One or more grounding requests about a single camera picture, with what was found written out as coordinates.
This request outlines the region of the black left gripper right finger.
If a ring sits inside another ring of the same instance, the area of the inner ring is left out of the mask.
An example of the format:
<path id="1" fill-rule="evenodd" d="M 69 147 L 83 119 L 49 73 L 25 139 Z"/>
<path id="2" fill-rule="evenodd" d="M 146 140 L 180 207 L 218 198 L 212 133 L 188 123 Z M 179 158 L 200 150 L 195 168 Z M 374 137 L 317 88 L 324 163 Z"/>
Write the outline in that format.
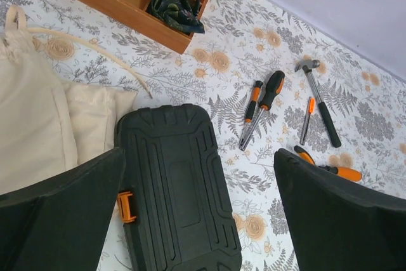
<path id="1" fill-rule="evenodd" d="M 274 170 L 300 270 L 405 270 L 405 200 L 279 149 Z"/>

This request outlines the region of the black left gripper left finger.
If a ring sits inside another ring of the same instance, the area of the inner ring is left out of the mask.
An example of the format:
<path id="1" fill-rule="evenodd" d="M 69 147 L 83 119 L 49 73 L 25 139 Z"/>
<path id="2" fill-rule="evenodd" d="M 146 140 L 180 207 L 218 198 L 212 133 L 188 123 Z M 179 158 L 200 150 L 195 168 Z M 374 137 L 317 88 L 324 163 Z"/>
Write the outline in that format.
<path id="1" fill-rule="evenodd" d="M 114 148 L 1 196 L 1 270 L 96 270 L 125 169 Z"/>

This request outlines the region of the orange handled pliers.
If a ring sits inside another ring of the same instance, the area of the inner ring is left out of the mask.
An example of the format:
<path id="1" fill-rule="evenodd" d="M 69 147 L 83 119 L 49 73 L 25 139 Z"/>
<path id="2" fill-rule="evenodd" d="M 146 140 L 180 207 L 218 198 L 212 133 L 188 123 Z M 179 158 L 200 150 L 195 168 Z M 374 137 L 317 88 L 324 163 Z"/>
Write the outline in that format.
<path id="1" fill-rule="evenodd" d="M 340 166 L 317 166 L 311 155 L 302 147 L 299 145 L 294 146 L 294 151 L 297 153 L 300 158 L 303 160 L 307 161 L 308 163 L 323 169 L 325 171 L 328 171 L 336 176 L 340 176 L 341 178 L 345 178 L 347 180 L 353 181 L 353 182 L 359 182 L 362 179 L 362 174 L 359 171 L 356 171 L 351 168 L 347 167 L 340 167 Z"/>

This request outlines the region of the black plastic tool case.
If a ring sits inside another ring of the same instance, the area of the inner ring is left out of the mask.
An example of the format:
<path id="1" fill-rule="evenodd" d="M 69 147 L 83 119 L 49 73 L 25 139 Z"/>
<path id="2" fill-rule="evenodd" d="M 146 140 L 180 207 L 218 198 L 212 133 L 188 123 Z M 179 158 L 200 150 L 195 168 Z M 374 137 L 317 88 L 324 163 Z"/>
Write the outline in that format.
<path id="1" fill-rule="evenodd" d="M 134 270 L 239 270 L 242 248 L 213 125 L 198 105 L 144 108 L 115 129 L 118 205 Z"/>

